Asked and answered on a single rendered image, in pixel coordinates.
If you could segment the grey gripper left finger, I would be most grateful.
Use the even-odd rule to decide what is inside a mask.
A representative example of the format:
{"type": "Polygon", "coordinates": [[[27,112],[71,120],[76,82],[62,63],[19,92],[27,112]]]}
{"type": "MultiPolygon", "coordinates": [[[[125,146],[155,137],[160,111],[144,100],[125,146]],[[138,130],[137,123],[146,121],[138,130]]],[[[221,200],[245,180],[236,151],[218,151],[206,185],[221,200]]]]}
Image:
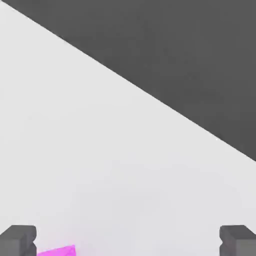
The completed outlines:
{"type": "Polygon", "coordinates": [[[11,225],[0,234],[0,256],[37,256],[34,225],[11,225]]]}

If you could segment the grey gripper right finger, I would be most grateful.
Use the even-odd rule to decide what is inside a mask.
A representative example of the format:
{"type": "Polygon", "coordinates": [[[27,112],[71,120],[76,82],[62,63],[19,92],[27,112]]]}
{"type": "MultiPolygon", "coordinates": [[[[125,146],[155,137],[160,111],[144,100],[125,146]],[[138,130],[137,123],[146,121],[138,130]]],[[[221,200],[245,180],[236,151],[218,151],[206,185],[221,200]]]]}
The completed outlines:
{"type": "Polygon", "coordinates": [[[256,256],[256,234],[245,225],[222,225],[219,256],[256,256]]]}

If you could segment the small magenta cube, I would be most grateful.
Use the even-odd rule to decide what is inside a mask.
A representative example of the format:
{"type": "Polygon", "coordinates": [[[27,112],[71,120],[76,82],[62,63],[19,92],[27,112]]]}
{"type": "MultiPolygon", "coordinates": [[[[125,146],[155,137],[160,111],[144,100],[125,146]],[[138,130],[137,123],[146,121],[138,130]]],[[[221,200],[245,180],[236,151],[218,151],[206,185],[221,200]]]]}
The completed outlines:
{"type": "Polygon", "coordinates": [[[55,248],[40,252],[36,256],[77,256],[75,245],[68,245],[61,248],[55,248]]]}

